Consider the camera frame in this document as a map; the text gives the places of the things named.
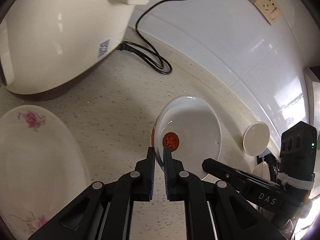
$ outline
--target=countertop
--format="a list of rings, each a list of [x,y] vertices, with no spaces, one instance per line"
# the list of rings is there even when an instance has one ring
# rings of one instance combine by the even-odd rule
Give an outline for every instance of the countertop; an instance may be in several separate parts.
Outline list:
[[[78,141],[92,181],[109,183],[132,171],[136,162],[145,158],[154,121],[163,107],[177,96],[191,94],[205,99],[217,114],[222,133],[218,160],[252,172],[256,157],[244,152],[242,135],[257,121],[256,117],[200,65],[168,45],[149,39],[172,63],[170,75],[155,72],[130,52],[114,51],[98,63],[90,76],[54,100],[21,101],[0,88],[0,116],[27,104],[53,112]],[[141,44],[130,28],[125,40]],[[278,155],[272,140],[268,148]],[[216,181],[210,175],[205,180]],[[135,203],[131,239],[186,239],[184,205],[166,199],[164,174],[157,163],[153,201]]]

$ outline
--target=black cable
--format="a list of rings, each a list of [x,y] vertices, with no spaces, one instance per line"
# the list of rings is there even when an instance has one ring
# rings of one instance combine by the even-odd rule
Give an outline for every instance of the black cable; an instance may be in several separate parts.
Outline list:
[[[156,48],[145,38],[142,36],[142,34],[140,33],[140,31],[138,30],[138,26],[139,26],[139,23],[141,21],[141,19],[148,13],[150,12],[154,7],[164,3],[164,2],[169,2],[169,1],[185,1],[185,0],[162,0],[160,2],[157,2],[156,4],[154,4],[153,6],[151,6],[148,10],[146,10],[140,17],[139,19],[137,20],[137,23],[136,23],[136,26],[135,26],[135,29],[136,29],[136,33],[138,34],[138,36],[146,43],[148,44],[151,48],[151,49],[148,49],[144,46],[141,46],[139,44],[136,44],[136,43],[133,43],[131,41],[123,41],[119,46],[118,46],[118,50],[127,50],[129,52],[132,52],[134,54],[136,54],[137,56],[139,56],[140,58],[142,58],[150,67],[152,67],[155,71],[161,73],[161,74],[170,74],[172,72],[172,66],[171,64],[164,58],[164,57],[161,57],[158,53],[158,51],[156,50]],[[149,52],[150,54],[156,56],[159,61],[160,61],[160,64],[157,63],[156,61],[154,61],[151,57],[149,57],[148,55],[146,55],[144,52],[142,52],[141,50],[139,49],[136,49],[130,45],[133,45],[135,47],[138,47],[140,49],[143,49],[147,52]],[[166,65],[168,66],[169,70],[167,71],[164,71],[164,62],[166,63]]]

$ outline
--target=white plate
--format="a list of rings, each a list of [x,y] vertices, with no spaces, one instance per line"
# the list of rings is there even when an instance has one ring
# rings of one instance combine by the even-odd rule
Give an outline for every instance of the white plate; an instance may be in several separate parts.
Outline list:
[[[243,148],[247,155],[258,156],[267,148],[270,140],[270,130],[266,123],[255,122],[243,135]]]
[[[0,215],[26,240],[90,184],[68,128],[39,106],[19,106],[0,119]]]
[[[182,161],[184,169],[200,179],[208,175],[202,170],[202,162],[219,157],[220,124],[212,107],[201,98],[181,96],[170,101],[160,113],[152,134],[162,169],[163,148],[170,140],[172,158]]]

